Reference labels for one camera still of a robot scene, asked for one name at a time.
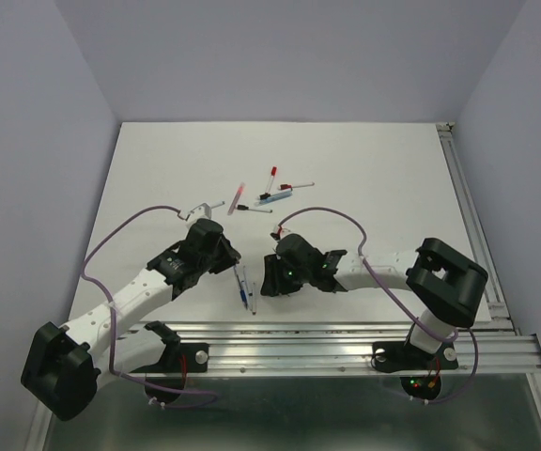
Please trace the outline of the blue ballpoint pen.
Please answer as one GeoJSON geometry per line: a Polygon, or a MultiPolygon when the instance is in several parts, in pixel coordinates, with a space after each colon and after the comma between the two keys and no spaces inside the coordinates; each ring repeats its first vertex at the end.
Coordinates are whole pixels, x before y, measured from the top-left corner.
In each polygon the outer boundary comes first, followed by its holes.
{"type": "Polygon", "coordinates": [[[244,288],[244,286],[243,286],[243,284],[241,282],[237,266],[233,267],[233,273],[234,273],[234,277],[236,279],[236,283],[237,283],[241,303],[242,303],[242,305],[243,305],[243,307],[245,309],[248,309],[248,295],[247,295],[246,290],[245,290],[245,288],[244,288]]]}

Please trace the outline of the white marker blue cap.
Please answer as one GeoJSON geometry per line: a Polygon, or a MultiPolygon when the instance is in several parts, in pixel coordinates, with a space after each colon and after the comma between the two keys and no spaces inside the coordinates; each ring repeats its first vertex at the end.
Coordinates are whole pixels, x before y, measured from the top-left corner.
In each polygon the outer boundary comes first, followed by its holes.
{"type": "Polygon", "coordinates": [[[243,280],[244,290],[246,292],[246,297],[247,297],[248,310],[253,312],[253,305],[254,305],[253,294],[252,294],[251,287],[249,284],[249,279],[247,275],[247,267],[245,265],[243,265],[242,267],[242,278],[243,278],[242,280],[243,280]]]}

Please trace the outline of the translucent red pen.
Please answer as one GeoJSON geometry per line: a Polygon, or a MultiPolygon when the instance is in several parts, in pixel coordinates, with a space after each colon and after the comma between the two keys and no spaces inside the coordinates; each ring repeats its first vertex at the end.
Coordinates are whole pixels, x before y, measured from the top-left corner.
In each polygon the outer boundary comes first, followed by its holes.
{"type": "Polygon", "coordinates": [[[237,189],[230,205],[229,205],[229,208],[227,210],[227,215],[230,216],[234,213],[235,209],[237,208],[237,205],[239,204],[240,202],[240,198],[244,192],[244,189],[245,189],[245,184],[242,182],[240,185],[239,185],[239,188],[237,189]]]}

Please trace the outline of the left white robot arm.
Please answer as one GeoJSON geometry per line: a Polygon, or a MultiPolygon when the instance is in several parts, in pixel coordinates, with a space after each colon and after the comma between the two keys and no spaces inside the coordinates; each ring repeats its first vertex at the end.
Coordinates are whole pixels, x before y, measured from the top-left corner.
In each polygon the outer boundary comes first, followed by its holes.
{"type": "Polygon", "coordinates": [[[221,225],[197,220],[184,240],[153,257],[116,295],[104,288],[104,303],[62,326],[51,322],[41,326],[21,384],[58,419],[76,417],[98,391],[102,370],[96,361],[112,353],[119,334],[194,287],[204,273],[223,272],[239,261],[240,253],[221,225]]]}

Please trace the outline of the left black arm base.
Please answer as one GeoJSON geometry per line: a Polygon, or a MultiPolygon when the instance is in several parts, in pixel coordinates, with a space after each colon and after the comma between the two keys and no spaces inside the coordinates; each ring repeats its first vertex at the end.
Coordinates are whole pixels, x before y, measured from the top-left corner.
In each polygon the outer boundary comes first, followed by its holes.
{"type": "Polygon", "coordinates": [[[152,321],[121,341],[121,371],[142,383],[148,402],[162,409],[186,408],[179,398],[200,396],[188,388],[190,375],[203,374],[209,367],[209,344],[185,342],[160,321],[152,321]]]}

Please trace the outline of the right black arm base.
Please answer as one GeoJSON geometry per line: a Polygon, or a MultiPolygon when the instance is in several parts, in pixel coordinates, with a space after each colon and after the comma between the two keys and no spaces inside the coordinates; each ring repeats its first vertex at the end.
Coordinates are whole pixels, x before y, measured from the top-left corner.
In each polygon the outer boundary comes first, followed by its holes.
{"type": "Polygon", "coordinates": [[[442,344],[435,353],[427,353],[404,341],[379,341],[372,345],[370,365],[383,374],[417,372],[401,376],[404,392],[422,401],[435,401],[441,392],[441,372],[458,369],[453,345],[442,344]]]}

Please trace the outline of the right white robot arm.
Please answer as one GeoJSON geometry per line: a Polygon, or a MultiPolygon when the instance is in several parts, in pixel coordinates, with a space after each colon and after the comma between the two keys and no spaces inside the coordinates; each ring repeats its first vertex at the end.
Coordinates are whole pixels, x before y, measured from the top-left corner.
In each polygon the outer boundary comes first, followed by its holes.
{"type": "Polygon", "coordinates": [[[437,238],[414,251],[381,257],[372,265],[357,252],[321,252],[302,236],[288,234],[264,257],[260,294],[278,297],[309,285],[322,292],[380,288],[386,294],[410,291],[425,306],[402,344],[405,361],[423,366],[459,329],[469,329],[488,281],[487,271],[437,238]]]}

